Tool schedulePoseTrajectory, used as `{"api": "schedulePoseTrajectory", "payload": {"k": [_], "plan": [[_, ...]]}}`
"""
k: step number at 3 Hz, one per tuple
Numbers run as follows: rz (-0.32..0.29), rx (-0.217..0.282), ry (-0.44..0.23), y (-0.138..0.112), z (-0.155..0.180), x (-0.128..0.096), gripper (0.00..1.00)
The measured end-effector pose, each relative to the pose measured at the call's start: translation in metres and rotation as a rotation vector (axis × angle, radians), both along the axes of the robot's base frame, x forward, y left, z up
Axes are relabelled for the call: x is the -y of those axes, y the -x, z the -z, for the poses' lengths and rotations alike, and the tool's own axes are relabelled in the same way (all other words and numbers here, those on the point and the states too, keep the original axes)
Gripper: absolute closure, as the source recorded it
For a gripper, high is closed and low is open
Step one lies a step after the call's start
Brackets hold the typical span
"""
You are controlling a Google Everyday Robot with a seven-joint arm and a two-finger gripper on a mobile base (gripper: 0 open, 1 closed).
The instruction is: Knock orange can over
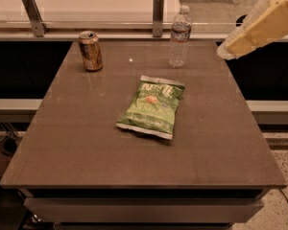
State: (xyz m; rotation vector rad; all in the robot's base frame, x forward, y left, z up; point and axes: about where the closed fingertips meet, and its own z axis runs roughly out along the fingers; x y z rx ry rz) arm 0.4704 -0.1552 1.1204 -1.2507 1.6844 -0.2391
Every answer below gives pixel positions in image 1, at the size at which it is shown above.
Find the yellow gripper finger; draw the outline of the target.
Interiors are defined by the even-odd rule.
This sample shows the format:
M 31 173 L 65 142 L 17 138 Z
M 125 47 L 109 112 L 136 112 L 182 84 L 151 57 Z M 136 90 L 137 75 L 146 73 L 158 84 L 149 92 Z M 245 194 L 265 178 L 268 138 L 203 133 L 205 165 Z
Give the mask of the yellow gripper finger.
M 288 35 L 288 0 L 274 0 L 242 32 L 225 42 L 232 56 L 244 56 Z
M 218 47 L 227 60 L 240 58 L 288 35 L 288 0 L 259 0 Z

